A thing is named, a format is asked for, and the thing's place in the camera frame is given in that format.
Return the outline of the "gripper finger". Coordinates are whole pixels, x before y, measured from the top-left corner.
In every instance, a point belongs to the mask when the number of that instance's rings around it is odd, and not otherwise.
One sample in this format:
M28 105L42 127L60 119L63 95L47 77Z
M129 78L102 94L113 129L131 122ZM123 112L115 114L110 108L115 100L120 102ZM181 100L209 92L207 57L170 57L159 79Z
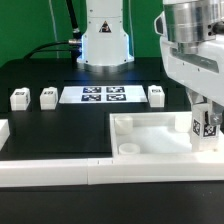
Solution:
M219 105L214 101L209 102L209 124L212 126L221 125L223 122L222 113L224 106Z
M207 99L201 94L187 88L186 94L191 105L191 110L194 115L204 113L207 109Z

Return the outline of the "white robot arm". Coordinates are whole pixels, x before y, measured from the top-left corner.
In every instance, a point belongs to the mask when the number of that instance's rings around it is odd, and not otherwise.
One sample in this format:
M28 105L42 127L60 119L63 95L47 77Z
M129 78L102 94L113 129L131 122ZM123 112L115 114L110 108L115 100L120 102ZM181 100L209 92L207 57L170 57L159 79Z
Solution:
M116 71L134 61L123 29L123 0L86 0L87 30L78 66ZM209 104L208 123L224 112L224 0L163 0L154 20L166 74L187 88L190 102Z

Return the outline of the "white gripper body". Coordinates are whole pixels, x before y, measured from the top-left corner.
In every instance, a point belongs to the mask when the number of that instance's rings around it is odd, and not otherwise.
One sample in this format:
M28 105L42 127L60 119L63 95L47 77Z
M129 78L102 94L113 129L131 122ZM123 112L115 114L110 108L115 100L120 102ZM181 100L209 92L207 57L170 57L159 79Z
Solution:
M190 55L179 53L177 44L167 39L164 13L154 20L154 29L167 76L214 102L224 102L224 35L201 42L198 53Z

